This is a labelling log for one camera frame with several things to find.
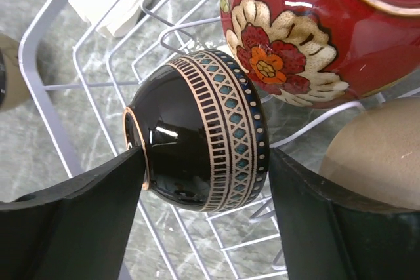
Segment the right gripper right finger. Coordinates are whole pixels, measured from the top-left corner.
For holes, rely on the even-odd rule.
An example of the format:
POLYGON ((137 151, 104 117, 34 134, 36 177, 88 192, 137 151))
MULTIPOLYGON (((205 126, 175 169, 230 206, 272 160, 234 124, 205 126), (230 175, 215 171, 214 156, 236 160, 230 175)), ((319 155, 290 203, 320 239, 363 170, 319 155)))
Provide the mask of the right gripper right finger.
POLYGON ((419 213, 349 191, 278 148, 269 180, 290 279, 418 279, 419 213))

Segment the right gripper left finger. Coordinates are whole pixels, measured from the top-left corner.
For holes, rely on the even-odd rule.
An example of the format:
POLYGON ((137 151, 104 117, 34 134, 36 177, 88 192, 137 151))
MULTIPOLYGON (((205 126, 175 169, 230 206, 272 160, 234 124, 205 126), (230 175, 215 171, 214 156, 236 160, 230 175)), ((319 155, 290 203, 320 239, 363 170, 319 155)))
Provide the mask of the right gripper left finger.
POLYGON ((139 147, 1 203, 2 279, 117 279, 144 180, 139 147))

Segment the beige speckled bowl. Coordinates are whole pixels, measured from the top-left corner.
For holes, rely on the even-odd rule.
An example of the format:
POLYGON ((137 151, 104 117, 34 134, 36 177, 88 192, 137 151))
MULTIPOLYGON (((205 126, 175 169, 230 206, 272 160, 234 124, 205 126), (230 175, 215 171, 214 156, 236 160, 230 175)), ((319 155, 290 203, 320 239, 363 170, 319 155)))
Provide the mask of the beige speckled bowl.
POLYGON ((370 199, 419 210, 419 97, 384 102, 347 123, 319 173, 370 199))

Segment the brown bowl black interior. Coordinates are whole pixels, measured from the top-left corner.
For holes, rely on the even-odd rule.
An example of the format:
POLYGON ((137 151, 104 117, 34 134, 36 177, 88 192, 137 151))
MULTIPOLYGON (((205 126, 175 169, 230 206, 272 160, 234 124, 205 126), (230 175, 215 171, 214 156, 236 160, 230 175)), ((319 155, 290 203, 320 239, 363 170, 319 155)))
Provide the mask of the brown bowl black interior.
POLYGON ((18 49, 18 41, 1 34, 1 111, 11 110, 32 97, 20 71, 18 49))

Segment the black patterned bowl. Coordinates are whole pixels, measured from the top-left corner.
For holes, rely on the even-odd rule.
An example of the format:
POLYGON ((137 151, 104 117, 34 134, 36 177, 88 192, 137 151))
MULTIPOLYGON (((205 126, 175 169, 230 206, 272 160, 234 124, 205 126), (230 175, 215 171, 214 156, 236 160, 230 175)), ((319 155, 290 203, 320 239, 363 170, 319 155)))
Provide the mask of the black patterned bowl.
POLYGON ((125 143, 143 149, 143 188, 196 212, 254 201, 270 144, 260 97, 238 63, 205 49, 171 59, 140 84, 123 112, 125 143))

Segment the red floral bowl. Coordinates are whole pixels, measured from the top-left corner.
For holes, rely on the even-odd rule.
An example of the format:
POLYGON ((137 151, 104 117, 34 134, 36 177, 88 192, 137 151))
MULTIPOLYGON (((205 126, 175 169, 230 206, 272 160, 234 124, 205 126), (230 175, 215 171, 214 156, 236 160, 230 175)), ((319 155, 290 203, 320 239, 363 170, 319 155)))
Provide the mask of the red floral bowl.
POLYGON ((220 0, 237 63, 262 90, 331 108, 419 67, 419 0, 220 0))

